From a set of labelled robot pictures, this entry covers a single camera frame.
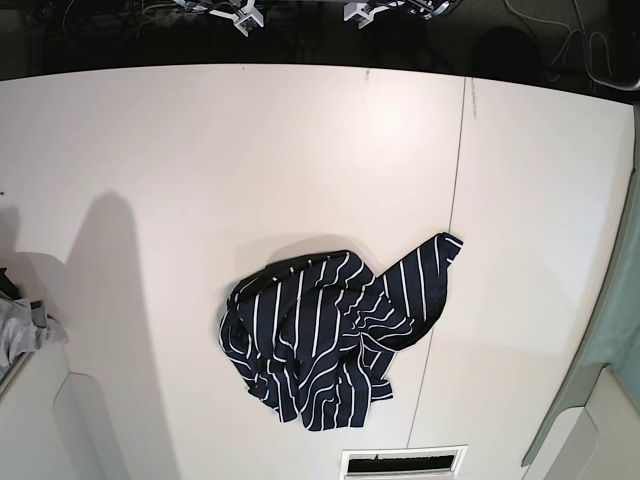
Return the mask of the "navy white striped t-shirt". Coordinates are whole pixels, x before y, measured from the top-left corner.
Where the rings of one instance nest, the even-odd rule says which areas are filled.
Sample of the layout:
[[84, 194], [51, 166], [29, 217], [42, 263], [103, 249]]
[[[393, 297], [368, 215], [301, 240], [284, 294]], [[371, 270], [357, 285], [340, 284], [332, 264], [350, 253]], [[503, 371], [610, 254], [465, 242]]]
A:
[[361, 428], [392, 398], [397, 353], [425, 337], [447, 301], [462, 240], [439, 233], [377, 275], [349, 250], [274, 262], [229, 294], [218, 340], [248, 392], [312, 432]]

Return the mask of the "grey cloth pile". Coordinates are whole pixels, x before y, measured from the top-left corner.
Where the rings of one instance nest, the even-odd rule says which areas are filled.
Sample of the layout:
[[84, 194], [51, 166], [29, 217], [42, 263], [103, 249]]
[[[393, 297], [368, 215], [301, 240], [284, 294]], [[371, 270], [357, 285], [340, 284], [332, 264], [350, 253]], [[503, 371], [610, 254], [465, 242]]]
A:
[[19, 288], [1, 268], [1, 377], [25, 354], [44, 345], [67, 343], [63, 326], [41, 302], [21, 297]]

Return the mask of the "green fabric at right edge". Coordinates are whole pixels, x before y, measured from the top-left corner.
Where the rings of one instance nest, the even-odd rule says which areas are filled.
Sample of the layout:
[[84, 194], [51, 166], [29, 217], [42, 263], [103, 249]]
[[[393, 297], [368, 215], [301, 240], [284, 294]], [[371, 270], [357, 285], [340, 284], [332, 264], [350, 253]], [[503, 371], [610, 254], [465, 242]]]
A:
[[591, 319], [522, 465], [528, 479], [639, 476], [637, 163]]

